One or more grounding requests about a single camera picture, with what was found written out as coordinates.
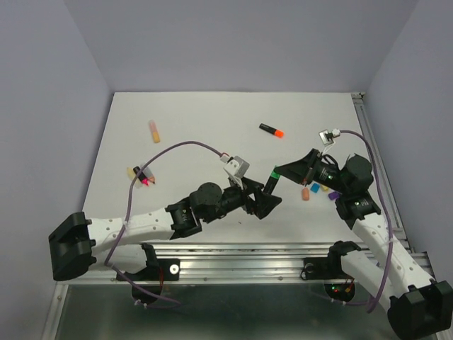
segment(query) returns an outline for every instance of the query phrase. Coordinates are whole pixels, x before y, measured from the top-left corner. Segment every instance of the purple cable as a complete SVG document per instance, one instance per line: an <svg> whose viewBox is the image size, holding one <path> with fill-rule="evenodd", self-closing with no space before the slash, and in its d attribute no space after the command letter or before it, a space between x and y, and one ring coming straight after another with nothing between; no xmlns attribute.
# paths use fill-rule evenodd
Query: purple cable
<svg viewBox="0 0 453 340"><path fill-rule="evenodd" d="M126 225L127 223L129 222L129 219L130 219L130 214L131 214L131 210L132 210L132 191L134 190L134 183L135 181L139 178L139 176L142 174L143 170L146 169L148 167L148 165L150 165L152 162L154 162L156 159L158 159L160 156L162 156L163 154L166 154L167 152L175 149L176 147L181 147L183 145L188 145L188 144L194 144L194 145L199 145L201 147L204 147L212 152L214 152L217 156L221 157L222 156L222 153L221 152L218 152L216 149L214 149L213 147L210 147L209 145L207 144L204 144L204 143L201 143L201 142L196 142L194 140L188 140L186 142L181 142L181 143L178 143L178 144L174 144L172 145L171 147L168 147L166 148L164 151L161 151L159 152L156 156L154 156L153 158L151 158L147 163L145 163L141 169L137 172L137 174L135 175L134 179L132 179L132 182L130 184L130 187L129 187L129 196L128 196L128 199L127 199L127 209L126 209L126 216L125 216L125 222L123 223L122 227L121 227L121 230L120 232L118 233L118 236L115 240L115 242L113 243L112 245L112 248L110 249L110 251L108 252L108 255L107 257L105 258L105 261L104 261L104 265L107 266L107 267L111 267L114 271L116 271L116 273L121 276L122 278L124 278L128 283L130 283L130 285L138 290L140 290L142 293L146 294L146 295L149 295L149 296L152 296L153 298L156 298L156 299L160 299L160 300L164 300L164 301L168 301L168 302L172 302L172 303L175 303L177 305L180 305L181 302L177 301L177 300L174 300L174 299L170 299L169 297L164 297L164 296L160 296L160 295L157 295L157 294L153 294L151 292L149 292L148 290L145 290L144 288L140 287L139 285L137 285L134 281L130 280L125 274L123 274L118 268L116 268L113 264L109 263L110 259L112 258L112 255L113 255L113 252L115 251L116 247L118 247L118 244L120 243L120 240L121 240L121 237L124 235L124 233L126 232Z"/></svg>
<svg viewBox="0 0 453 340"><path fill-rule="evenodd" d="M154 310L168 310L170 308L176 308L176 307L179 307L180 305L171 305L171 306L154 306L154 305L148 305L146 303L143 303L142 301L140 300L135 300L134 298L132 298L132 301L134 301L134 305L136 306L142 306L144 307L144 309L148 309L148 308L152 308Z"/></svg>
<svg viewBox="0 0 453 340"><path fill-rule="evenodd" d="M379 201L381 202L382 210L384 211L384 215L385 215L385 218L386 218L386 221L387 221L387 225L388 225L388 228L389 228L389 240L392 240L394 231L393 231L393 227L391 226L391 220L390 220L389 211L387 210L387 207L385 206L384 197L382 197L381 184L379 182L379 175L377 173L377 165L376 165L376 161L374 159L374 155L373 155L373 151L372 151L371 145L365 139L365 137L363 137L360 133L357 133L357 132L352 131L352 130L340 130L340 132L341 133L348 133L350 135L354 135L354 136L359 137L365 143L365 145L367 147L368 154L369 154L369 159L371 160L371 164L372 164L373 171L374 171L374 177L376 178L377 195L379 197ZM384 287L385 287L387 278L389 277L391 255L393 253L393 250L394 250L394 244L392 242L390 242L389 243L389 250L387 251L387 259L385 261L384 275L382 276L381 285L379 286L379 289L377 291L376 297L374 297L371 300L371 302L369 301L370 304L369 304L368 309L367 309L368 313L371 313L376 308L377 304L379 303L379 299L381 298L382 293L384 292ZM368 305L368 302L364 302L361 305Z"/></svg>

